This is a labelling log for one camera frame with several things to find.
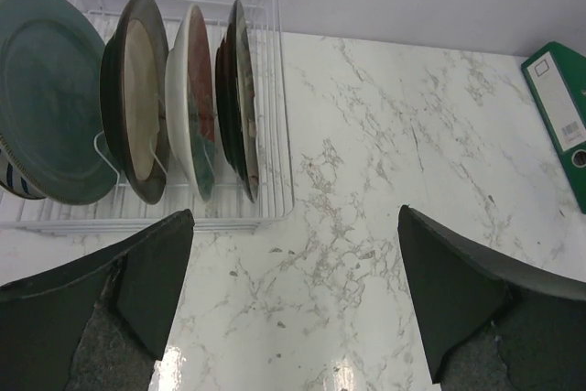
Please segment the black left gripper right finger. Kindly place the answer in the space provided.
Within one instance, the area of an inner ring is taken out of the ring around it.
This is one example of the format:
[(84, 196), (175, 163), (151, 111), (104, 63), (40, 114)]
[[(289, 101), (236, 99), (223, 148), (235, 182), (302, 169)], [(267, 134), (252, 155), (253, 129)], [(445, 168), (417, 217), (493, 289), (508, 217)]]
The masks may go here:
[(443, 390), (582, 390), (585, 285), (406, 205), (398, 235), (430, 378)]

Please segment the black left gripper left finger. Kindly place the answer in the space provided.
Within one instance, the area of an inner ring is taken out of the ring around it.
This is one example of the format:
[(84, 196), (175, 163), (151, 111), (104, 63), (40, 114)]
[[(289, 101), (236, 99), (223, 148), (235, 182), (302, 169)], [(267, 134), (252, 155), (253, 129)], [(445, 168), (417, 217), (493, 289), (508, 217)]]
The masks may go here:
[(4, 390), (146, 390), (193, 239), (191, 211), (1, 287)]

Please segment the white blue striped plate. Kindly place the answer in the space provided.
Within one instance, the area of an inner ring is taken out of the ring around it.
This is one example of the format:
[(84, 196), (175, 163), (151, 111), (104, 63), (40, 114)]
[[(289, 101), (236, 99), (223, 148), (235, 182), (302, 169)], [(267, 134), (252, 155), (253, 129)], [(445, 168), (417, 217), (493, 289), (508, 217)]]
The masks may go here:
[(47, 193), (38, 184), (35, 164), (1, 136), (1, 187), (21, 199), (46, 199)]

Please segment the teal green plate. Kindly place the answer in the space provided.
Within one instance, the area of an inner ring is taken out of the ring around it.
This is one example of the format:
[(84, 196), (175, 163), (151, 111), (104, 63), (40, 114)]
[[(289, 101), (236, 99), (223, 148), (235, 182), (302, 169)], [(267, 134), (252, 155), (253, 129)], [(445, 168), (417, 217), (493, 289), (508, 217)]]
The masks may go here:
[(27, 183), (62, 204), (95, 203), (116, 182), (94, 147), (103, 51), (67, 0), (1, 0), (1, 147)]

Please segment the red and teal floral plate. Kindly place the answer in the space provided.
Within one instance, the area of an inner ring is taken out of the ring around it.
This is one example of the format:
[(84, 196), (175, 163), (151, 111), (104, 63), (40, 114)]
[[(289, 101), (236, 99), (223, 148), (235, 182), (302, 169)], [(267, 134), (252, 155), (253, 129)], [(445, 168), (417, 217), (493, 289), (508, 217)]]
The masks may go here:
[(171, 151), (196, 197), (206, 203), (215, 184), (215, 116), (208, 34), (195, 4), (168, 54), (165, 99)]

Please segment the brown rimmed cream plate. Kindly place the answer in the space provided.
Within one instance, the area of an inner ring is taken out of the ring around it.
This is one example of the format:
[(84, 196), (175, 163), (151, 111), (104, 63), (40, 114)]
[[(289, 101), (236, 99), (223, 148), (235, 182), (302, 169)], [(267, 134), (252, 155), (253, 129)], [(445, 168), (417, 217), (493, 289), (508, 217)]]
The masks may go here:
[(130, 0), (105, 45), (100, 70), (103, 131), (136, 195), (156, 204), (167, 181), (166, 29), (155, 0)]

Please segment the dark patterned rim plate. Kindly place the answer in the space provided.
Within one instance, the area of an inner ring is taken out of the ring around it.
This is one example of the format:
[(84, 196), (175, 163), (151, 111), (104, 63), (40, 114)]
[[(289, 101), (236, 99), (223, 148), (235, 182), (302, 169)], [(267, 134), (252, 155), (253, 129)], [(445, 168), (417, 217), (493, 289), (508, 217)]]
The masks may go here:
[(248, 200), (255, 203), (259, 192), (255, 84), (241, 0), (233, 2), (228, 27), (216, 50), (215, 89), (223, 153)]

